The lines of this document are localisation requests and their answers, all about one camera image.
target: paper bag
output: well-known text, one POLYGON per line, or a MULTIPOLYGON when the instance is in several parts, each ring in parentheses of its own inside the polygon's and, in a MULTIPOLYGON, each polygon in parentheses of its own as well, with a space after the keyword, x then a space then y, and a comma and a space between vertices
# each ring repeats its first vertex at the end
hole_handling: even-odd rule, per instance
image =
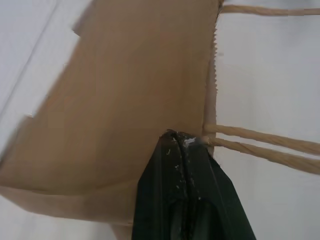
POLYGON ((3 156, 0 194, 38 214, 130 226, 159 136, 202 132, 217 11, 217 0, 98 0, 3 156))

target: black plastic tool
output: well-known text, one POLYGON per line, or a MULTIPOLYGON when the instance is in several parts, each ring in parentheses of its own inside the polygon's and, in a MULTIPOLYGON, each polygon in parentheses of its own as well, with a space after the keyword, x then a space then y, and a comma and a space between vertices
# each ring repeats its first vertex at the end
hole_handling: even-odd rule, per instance
POLYGON ((255 240, 236 190, 200 138, 160 137, 137 189, 132 240, 255 240))

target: white surface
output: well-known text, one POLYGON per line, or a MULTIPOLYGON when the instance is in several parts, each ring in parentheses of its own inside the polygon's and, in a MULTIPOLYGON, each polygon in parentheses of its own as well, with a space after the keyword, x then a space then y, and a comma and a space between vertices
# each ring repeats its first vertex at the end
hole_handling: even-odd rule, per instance
MULTIPOLYGON (((0 0, 0 152, 21 118, 35 114, 68 62, 79 39, 72 26, 89 2, 58 0, 39 39, 56 1, 0 0)), ((0 240, 115 240, 115 236, 107 224, 29 213, 0 196, 0 240)))
MULTIPOLYGON (((315 0, 226 4, 320 7, 315 0)), ((225 14, 217 26, 217 123, 320 143, 320 16, 225 14)), ((231 178, 258 240, 320 239, 319 176, 220 147, 214 157, 231 178)))

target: kraft paper bag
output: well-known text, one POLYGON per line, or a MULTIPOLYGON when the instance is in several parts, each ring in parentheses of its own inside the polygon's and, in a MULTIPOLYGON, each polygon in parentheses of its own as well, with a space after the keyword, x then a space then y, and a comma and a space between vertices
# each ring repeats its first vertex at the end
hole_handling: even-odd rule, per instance
POLYGON ((130 232, 159 136, 202 133, 218 4, 97 0, 65 71, 3 155, 0 194, 130 232))

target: paper rope handle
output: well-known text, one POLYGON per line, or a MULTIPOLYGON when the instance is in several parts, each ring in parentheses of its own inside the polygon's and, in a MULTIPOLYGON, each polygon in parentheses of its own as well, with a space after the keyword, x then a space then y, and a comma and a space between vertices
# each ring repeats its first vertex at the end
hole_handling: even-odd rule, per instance
POLYGON ((260 16, 306 16, 306 15, 320 15, 320 8, 302 8, 302 9, 278 9, 267 8, 261 6, 246 6, 246 5, 224 5, 221 14, 254 14, 260 16))
POLYGON ((296 156, 293 154, 279 152, 246 143, 228 141, 220 138, 204 136, 202 137, 202 140, 204 143, 213 147, 225 147, 240 153, 253 155, 258 158, 264 158, 270 162, 281 164, 303 172, 320 175, 319 160, 296 156))
POLYGON ((214 124, 206 124, 204 126, 204 131, 208 134, 221 133, 228 136, 237 136, 244 139, 252 139, 267 144, 273 144, 308 154, 320 155, 320 143, 312 141, 304 141, 268 133, 261 133, 253 130, 248 130, 242 127, 223 126, 214 124))

